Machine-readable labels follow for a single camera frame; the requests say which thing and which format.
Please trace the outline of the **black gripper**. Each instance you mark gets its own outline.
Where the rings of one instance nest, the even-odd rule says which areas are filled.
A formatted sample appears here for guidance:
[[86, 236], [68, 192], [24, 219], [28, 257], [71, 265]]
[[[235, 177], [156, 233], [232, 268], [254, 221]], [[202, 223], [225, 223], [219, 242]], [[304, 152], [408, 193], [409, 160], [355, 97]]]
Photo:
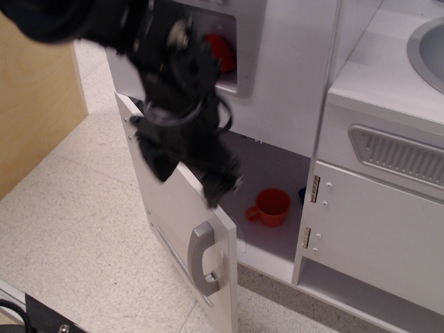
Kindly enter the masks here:
[[203, 190], [209, 208], [240, 185], [240, 162], [221, 141], [232, 126], [232, 110], [224, 106], [228, 120], [220, 126], [216, 106], [199, 106], [185, 117], [175, 118], [161, 108], [147, 107], [142, 116], [131, 116], [144, 161], [160, 182], [166, 182], [179, 163], [204, 173]]

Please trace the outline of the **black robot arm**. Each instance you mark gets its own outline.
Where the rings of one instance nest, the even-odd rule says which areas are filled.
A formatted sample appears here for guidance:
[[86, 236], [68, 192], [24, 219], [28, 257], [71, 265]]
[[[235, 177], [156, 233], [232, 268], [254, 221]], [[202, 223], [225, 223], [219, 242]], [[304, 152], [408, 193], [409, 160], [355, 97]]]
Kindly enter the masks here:
[[36, 42], [85, 39], [129, 59], [145, 92], [142, 113], [130, 123], [158, 180], [167, 180], [179, 163], [197, 168], [211, 208], [238, 187], [239, 161], [220, 140], [230, 129], [220, 123], [225, 102], [215, 90], [221, 61], [179, 3], [2, 1], [1, 12]]

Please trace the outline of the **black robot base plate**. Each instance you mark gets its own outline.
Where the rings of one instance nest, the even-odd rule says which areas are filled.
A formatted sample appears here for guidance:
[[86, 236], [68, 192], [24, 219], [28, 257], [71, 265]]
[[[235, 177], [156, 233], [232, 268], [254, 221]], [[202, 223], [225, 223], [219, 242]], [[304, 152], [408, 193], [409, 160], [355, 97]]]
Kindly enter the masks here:
[[25, 295], [26, 314], [31, 320], [33, 332], [86, 333], [77, 323], [59, 314], [34, 297]]

